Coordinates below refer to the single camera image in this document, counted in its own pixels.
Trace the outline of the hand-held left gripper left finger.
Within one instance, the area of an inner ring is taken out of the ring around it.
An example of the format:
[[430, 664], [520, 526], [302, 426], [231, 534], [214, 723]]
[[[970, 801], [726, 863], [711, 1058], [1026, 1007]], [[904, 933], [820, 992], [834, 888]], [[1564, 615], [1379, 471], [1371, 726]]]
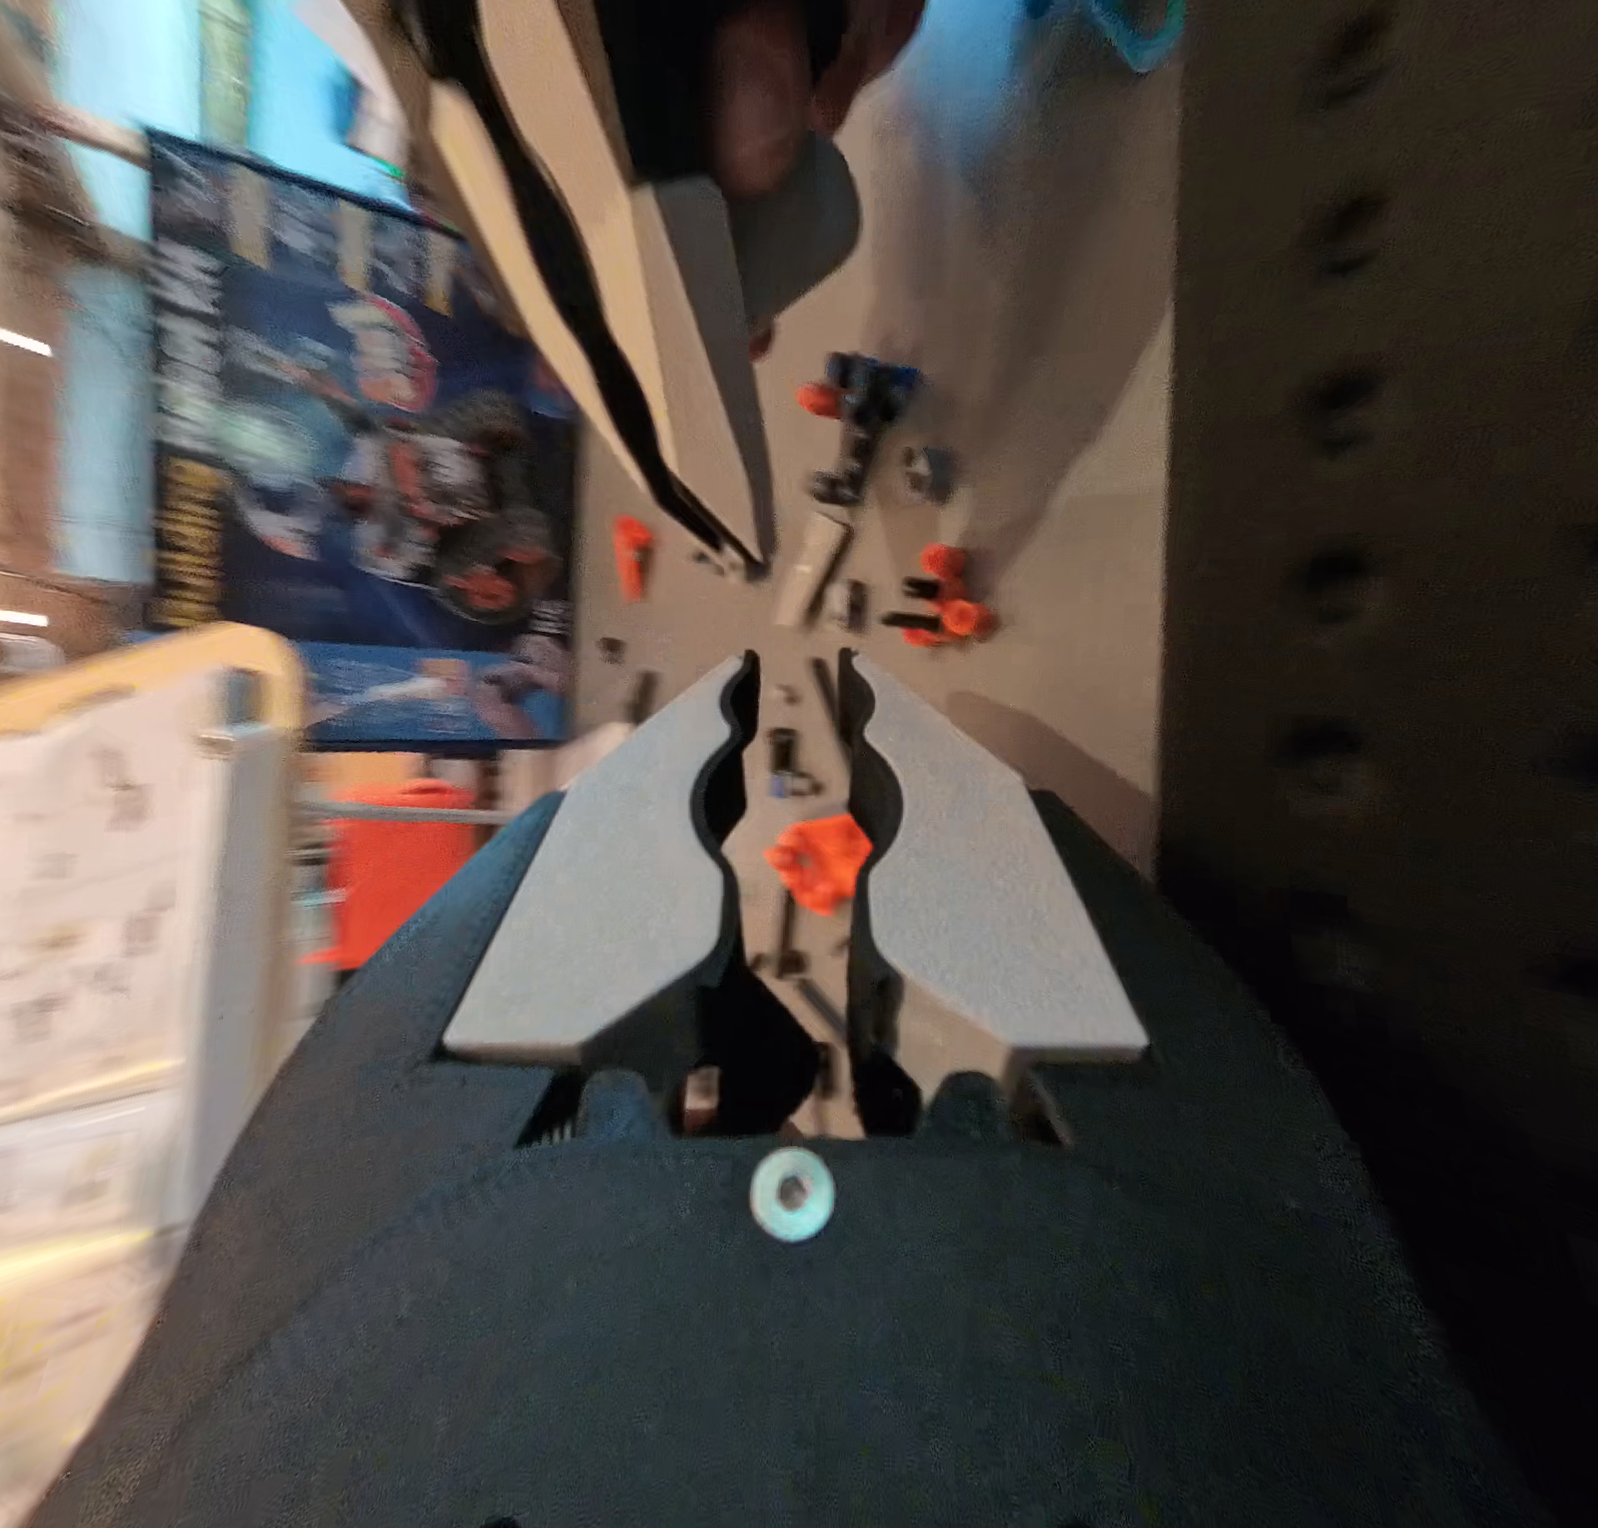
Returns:
[[742, 958], [724, 843], [748, 808], [756, 652], [730, 654], [561, 795], [442, 1034], [450, 1056], [699, 1064]]

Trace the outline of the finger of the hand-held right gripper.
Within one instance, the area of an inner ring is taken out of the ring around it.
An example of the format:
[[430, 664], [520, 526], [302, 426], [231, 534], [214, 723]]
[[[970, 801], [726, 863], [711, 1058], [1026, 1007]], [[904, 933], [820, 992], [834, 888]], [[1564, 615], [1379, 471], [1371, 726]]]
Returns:
[[767, 559], [769, 446], [722, 191], [705, 173], [633, 169], [592, 0], [477, 0], [477, 15], [508, 122], [574, 224], [668, 479], [746, 559]]
[[522, 226], [512, 185], [500, 165], [487, 126], [469, 97], [452, 81], [428, 85], [428, 148], [432, 183], [450, 220], [473, 243], [510, 317], [530, 333], [557, 380], [574, 399], [590, 426], [604, 438], [635, 485], [697, 539], [713, 559], [742, 563], [746, 573], [761, 563], [670, 473], [650, 438], [645, 456], [633, 454], [615, 424], [588, 352], [574, 333], [570, 313], [551, 296]]

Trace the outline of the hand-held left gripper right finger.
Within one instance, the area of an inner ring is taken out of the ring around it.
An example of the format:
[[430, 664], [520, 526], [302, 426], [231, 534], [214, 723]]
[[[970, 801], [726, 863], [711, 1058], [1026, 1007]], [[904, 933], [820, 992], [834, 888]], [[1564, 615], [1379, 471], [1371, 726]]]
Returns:
[[837, 656], [855, 875], [847, 1036], [861, 1107], [950, 1077], [1130, 1064], [1147, 1029], [1019, 773], [855, 650]]

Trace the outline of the orange three-lobe toy piece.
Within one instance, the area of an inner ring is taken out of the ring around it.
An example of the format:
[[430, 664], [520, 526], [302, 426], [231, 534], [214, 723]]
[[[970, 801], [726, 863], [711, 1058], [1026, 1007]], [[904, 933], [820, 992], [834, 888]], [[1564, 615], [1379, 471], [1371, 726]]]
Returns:
[[937, 650], [995, 637], [997, 613], [966, 588], [968, 553], [949, 541], [929, 541], [917, 555], [917, 573], [902, 578], [902, 604], [878, 613], [878, 627], [908, 645]]

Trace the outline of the person's right hand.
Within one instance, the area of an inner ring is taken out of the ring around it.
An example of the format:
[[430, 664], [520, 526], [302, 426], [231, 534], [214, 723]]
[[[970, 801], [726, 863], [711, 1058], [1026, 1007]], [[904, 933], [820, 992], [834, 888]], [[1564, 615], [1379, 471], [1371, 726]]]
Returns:
[[707, 50], [707, 159], [730, 200], [775, 192], [913, 40], [929, 0], [750, 0]]

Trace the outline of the small black blue toy assembly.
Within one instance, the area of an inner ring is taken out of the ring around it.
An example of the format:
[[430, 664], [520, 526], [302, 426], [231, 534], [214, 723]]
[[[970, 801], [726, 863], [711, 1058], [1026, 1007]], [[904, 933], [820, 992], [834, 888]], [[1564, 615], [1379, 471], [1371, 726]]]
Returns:
[[837, 426], [837, 458], [832, 467], [810, 473], [810, 498], [818, 506], [851, 510], [867, 491], [873, 461], [923, 387], [917, 368], [865, 352], [830, 352], [822, 376], [795, 389], [810, 417]]

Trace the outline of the orange toy wedge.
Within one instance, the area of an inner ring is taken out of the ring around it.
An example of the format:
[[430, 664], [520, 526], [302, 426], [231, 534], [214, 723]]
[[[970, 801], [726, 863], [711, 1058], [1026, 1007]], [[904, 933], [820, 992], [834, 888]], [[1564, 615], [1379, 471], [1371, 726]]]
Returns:
[[867, 832], [847, 812], [789, 824], [763, 859], [797, 906], [818, 916], [855, 896], [855, 880], [873, 853]]

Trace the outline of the orange plastic crate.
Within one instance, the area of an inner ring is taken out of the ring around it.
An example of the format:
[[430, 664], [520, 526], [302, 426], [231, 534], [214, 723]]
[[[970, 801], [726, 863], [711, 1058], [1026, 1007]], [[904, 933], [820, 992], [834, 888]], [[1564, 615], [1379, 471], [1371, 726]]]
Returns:
[[331, 818], [331, 941], [313, 960], [360, 968], [471, 859], [487, 828], [469, 820]]

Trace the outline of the printed toy box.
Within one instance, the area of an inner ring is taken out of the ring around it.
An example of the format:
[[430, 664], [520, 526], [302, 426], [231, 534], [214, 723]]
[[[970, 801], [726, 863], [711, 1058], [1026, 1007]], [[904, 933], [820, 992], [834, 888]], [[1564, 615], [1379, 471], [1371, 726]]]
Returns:
[[148, 140], [146, 627], [286, 639], [323, 750], [569, 734], [576, 415], [448, 228]]

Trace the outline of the white toy blade piece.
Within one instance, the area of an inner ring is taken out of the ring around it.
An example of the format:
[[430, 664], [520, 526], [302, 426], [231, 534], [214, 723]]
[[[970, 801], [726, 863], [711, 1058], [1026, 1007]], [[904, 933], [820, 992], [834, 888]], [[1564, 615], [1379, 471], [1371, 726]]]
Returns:
[[808, 514], [793, 565], [775, 594], [771, 612], [775, 627], [798, 629], [808, 625], [851, 537], [853, 524], [849, 518], [832, 512]]

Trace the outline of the white book stand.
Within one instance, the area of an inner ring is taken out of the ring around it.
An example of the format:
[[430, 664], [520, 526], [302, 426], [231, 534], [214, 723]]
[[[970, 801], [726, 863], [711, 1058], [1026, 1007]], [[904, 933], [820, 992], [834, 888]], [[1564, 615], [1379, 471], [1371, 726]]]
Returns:
[[214, 623], [3, 678], [3, 736], [220, 672], [224, 726], [187, 1048], [159, 1087], [3, 1120], [1, 1496], [23, 1524], [148, 1331], [179, 1241], [290, 1044], [290, 894], [303, 674], [265, 629]]

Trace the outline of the instruction booklet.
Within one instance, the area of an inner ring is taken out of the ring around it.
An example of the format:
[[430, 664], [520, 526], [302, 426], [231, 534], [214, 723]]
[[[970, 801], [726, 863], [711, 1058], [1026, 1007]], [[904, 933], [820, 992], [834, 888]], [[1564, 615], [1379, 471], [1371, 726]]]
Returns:
[[3, 736], [3, 1120], [181, 1068], [224, 693], [196, 672]]

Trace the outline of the black studded mat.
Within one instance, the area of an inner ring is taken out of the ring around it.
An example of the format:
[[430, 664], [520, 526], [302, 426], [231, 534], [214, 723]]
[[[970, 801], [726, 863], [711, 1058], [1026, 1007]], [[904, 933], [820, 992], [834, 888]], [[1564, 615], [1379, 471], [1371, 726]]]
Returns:
[[1188, 0], [1157, 871], [1594, 1524], [1596, 0]]

